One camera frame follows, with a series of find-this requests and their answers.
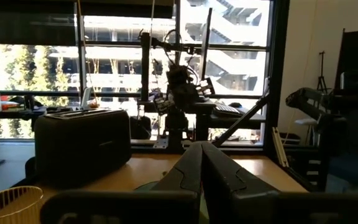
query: cable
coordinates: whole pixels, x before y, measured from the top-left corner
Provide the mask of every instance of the cable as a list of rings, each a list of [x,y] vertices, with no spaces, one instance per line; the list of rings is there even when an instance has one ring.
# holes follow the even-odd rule
[[[187,70],[190,71],[195,77],[196,77],[196,83],[195,85],[198,85],[198,81],[199,81],[199,75],[196,73],[196,71],[194,71],[191,67],[187,67]]]
[[[313,20],[311,21],[312,26],[311,26],[311,33],[310,33],[310,40],[309,40],[309,48],[308,48],[308,54],[306,55],[306,65],[305,68],[303,70],[303,76],[302,76],[302,85],[304,85],[305,83],[305,77],[306,77],[306,71],[309,67],[309,58],[310,58],[310,52],[311,52],[311,46],[313,43],[313,37],[314,37],[314,29],[316,27],[316,15],[317,15],[317,5],[318,5],[318,1],[319,0],[315,0],[316,2],[314,3],[314,13],[313,13]],[[295,113],[296,113],[296,109],[293,109],[291,118],[290,118],[290,123],[288,124],[288,128],[287,128],[287,134],[285,135],[285,139],[283,141],[283,144],[286,143],[286,141],[288,140],[288,135],[290,134],[290,131],[292,129],[292,125],[294,123],[294,118],[295,118]]]
[[[77,0],[77,4],[78,4],[78,15],[80,16],[80,18],[82,18],[82,10],[81,10],[81,1],[80,0]],[[85,26],[84,26],[84,22],[82,22],[82,24],[78,24],[78,26],[81,26],[80,29],[83,29],[85,31]],[[84,45],[84,51],[86,53],[86,42],[85,42],[85,37],[83,37],[83,45]],[[96,91],[94,89],[94,86],[93,86],[93,82],[92,82],[92,76],[91,76],[91,66],[90,66],[90,63],[88,61],[88,59],[86,58],[85,56],[85,60],[86,60],[86,64],[88,65],[88,71],[89,71],[89,81],[91,82],[91,86],[92,86],[92,89],[93,89],[93,95],[94,95],[94,100],[96,102],[96,105],[99,107],[99,104],[98,104],[98,98],[96,97]]]
[[[172,30],[168,31],[168,33],[165,35],[163,41],[164,41],[164,42],[167,42],[167,37],[168,37],[171,33],[176,32],[176,31],[177,31],[177,30],[175,30],[175,29],[172,29]],[[180,39],[180,46],[182,47],[183,41],[182,41],[182,39],[181,39],[181,35],[180,35],[180,34],[179,34],[179,39]],[[174,65],[175,62],[169,57],[168,52],[167,52],[165,49],[164,49],[164,52],[165,52],[165,55],[168,57],[169,61]],[[181,49],[179,50],[179,59],[180,59],[180,57],[181,57]]]
[[[189,58],[189,60],[187,61],[187,67],[190,66],[190,62],[191,62],[191,59],[193,59],[193,57],[194,57],[194,54],[192,54],[191,57]]]

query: wicker basket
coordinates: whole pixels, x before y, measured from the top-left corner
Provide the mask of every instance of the wicker basket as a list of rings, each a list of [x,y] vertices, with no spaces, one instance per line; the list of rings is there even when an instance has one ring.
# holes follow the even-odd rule
[[[40,223],[43,196],[40,188],[32,186],[0,191],[0,223]]]

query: wooden table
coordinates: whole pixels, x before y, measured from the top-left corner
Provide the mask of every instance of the wooden table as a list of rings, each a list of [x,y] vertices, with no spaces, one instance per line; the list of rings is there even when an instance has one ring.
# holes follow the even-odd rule
[[[180,155],[134,154],[129,162],[102,179],[84,187],[92,191],[131,191],[140,185],[160,180],[179,160]],[[268,184],[284,192],[306,192],[306,190],[265,156],[232,156],[242,167]],[[57,193],[38,185],[49,198]]]

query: metal rod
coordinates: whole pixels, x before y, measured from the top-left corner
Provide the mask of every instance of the metal rod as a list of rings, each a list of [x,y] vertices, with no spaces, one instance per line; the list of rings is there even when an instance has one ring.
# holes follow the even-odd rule
[[[90,47],[137,47],[140,48],[140,42],[125,42],[125,41],[94,41],[87,40],[85,42]]]
[[[176,4],[176,15],[175,15],[175,43],[180,44],[180,1],[175,0]],[[175,52],[175,63],[178,65],[180,62],[181,52]]]
[[[325,51],[322,51],[320,52],[320,56],[321,56],[321,68],[320,68],[320,77],[323,77],[323,73],[324,73],[324,54],[326,52]]]
[[[78,96],[77,91],[11,91],[11,90],[1,90],[1,96],[70,96],[76,97]],[[139,98],[140,93],[96,93],[97,97],[134,97]]]
[[[140,92],[140,100],[149,100],[149,67],[150,67],[150,34],[142,33],[140,37],[142,45],[142,90]]]
[[[223,95],[223,94],[213,94],[208,95],[211,99],[250,99],[250,100],[259,100],[262,96],[261,95]]]
[[[83,18],[80,16],[80,6],[77,3],[75,4],[75,12],[77,21],[76,42],[78,46],[78,73],[80,74],[80,94],[82,97],[86,88],[86,52],[85,46],[83,46]]]
[[[256,102],[255,106],[253,106],[246,114],[244,114],[240,119],[238,119],[226,132],[224,132],[217,140],[213,142],[214,146],[219,147],[221,146],[225,141],[229,139],[230,136],[232,136],[240,127],[240,125],[244,121],[248,121],[251,119],[253,115],[258,112],[258,110],[262,109],[265,104],[268,102],[268,99],[270,95],[267,94],[266,96],[261,97],[261,99]]]

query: metal pole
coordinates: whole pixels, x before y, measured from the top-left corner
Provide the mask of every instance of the metal pole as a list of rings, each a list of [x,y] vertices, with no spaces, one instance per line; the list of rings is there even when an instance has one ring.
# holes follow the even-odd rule
[[[75,12],[76,12],[76,21],[77,21],[77,29],[76,29],[76,43],[78,46],[78,73],[80,74],[80,94],[81,97],[84,95],[84,90],[86,88],[86,55],[85,55],[85,46],[84,42],[84,26],[83,26],[83,18],[80,16],[80,7],[76,3],[75,4]]]
[[[176,5],[176,15],[175,15],[175,30],[176,30],[176,36],[175,36],[175,43],[177,45],[180,44],[180,0],[175,0]],[[180,52],[175,52],[175,63],[178,65],[180,62]]]
[[[324,54],[325,53],[326,53],[325,51],[322,51],[319,53],[321,55],[320,77],[323,77],[323,75],[324,75]]]
[[[149,67],[150,67],[150,34],[142,33],[140,37],[142,45],[142,90],[140,92],[140,100],[149,100]]]

